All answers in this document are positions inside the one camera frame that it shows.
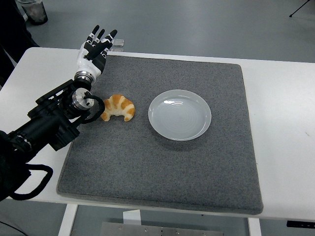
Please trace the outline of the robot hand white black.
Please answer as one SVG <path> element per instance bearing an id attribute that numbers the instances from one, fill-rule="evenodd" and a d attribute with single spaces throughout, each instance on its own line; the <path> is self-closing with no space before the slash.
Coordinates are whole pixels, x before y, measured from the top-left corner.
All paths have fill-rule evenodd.
<path id="1" fill-rule="evenodd" d="M 77 57 L 78 71 L 86 71 L 92 74 L 93 78 L 103 73 L 107 53 L 113 46 L 113 40 L 117 34 L 117 30 L 114 29 L 103 37 L 105 29 L 97 34 L 98 30 L 99 25 L 96 25 L 82 44 Z"/>

